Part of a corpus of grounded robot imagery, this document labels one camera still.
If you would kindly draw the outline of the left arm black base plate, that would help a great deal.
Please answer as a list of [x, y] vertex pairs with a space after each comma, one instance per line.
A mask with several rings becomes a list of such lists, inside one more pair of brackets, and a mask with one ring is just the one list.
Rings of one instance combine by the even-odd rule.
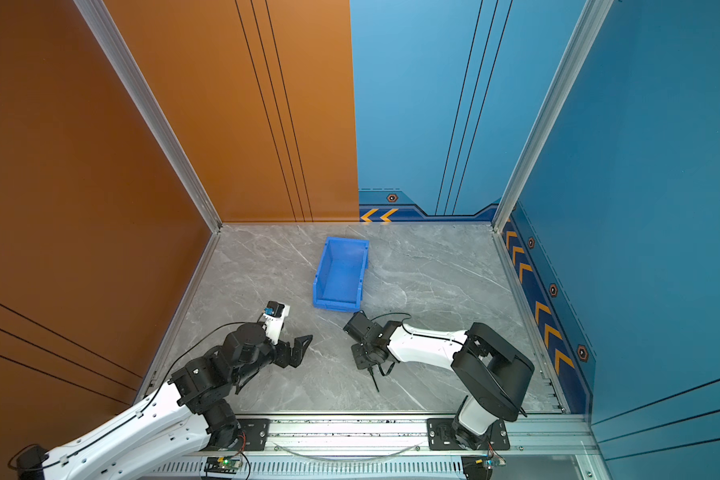
[[229, 425], [213, 427], [208, 451], [261, 452], [265, 450], [269, 437], [270, 420], [268, 418], [243, 418]]

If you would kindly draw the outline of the red black screwdriver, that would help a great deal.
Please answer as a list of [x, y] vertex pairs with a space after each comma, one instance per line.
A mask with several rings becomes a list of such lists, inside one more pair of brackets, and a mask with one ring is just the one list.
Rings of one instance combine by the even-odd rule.
[[373, 385], [374, 385], [374, 388], [375, 388], [376, 392], [377, 392], [377, 393], [380, 393], [380, 389], [379, 389], [379, 386], [378, 386], [378, 382], [377, 382], [377, 380], [376, 380], [376, 378], [375, 378], [375, 374], [374, 374], [373, 367], [368, 367], [368, 368], [367, 368], [367, 372], [369, 373], [369, 375], [370, 375], [370, 377], [371, 377], [371, 379], [372, 379], [372, 382], [373, 382]]

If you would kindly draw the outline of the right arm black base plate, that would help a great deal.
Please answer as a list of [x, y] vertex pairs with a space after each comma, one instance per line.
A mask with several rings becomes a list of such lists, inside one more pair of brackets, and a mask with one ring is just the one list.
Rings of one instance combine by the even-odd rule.
[[455, 419], [429, 418], [426, 426], [428, 444], [432, 451], [508, 451], [511, 448], [503, 420], [494, 421], [480, 435], [461, 426]]

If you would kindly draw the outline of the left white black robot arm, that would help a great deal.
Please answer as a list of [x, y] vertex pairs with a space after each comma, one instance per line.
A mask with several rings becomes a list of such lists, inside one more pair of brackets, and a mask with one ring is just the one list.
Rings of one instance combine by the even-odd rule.
[[153, 393], [100, 427], [47, 450], [30, 444], [8, 462], [20, 479], [137, 479], [241, 435], [227, 401], [269, 365], [298, 367], [312, 342], [272, 340], [267, 322], [234, 322], [223, 343], [188, 361]]

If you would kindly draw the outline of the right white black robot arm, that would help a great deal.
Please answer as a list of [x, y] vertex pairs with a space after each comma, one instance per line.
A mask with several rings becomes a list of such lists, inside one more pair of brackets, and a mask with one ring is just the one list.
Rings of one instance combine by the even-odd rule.
[[434, 331], [408, 326], [403, 320], [380, 325], [362, 311], [344, 331], [355, 341], [352, 355], [360, 370], [378, 369], [390, 361], [420, 363], [451, 371], [467, 390], [450, 426], [462, 449], [495, 447], [490, 437], [527, 412], [522, 408], [533, 362], [491, 327], [475, 322], [467, 330]]

